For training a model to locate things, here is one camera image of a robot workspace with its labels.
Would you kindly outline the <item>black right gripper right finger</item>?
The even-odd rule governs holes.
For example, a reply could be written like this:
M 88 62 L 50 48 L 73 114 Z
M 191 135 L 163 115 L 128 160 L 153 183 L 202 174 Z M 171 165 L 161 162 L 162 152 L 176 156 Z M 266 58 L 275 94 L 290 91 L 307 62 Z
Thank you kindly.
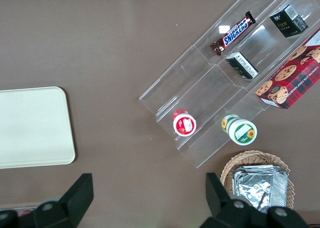
M 206 174 L 205 196 L 211 216 L 201 227 L 269 227 L 267 215 L 243 200 L 231 199 L 215 173 Z

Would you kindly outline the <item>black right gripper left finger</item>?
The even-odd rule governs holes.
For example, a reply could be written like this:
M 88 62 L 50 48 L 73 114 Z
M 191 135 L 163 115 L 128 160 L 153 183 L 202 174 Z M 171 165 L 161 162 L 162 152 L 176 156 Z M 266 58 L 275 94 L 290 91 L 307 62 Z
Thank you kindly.
M 57 201 L 48 201 L 32 212 L 35 227 L 77 227 L 94 199 L 93 176 L 82 174 Z

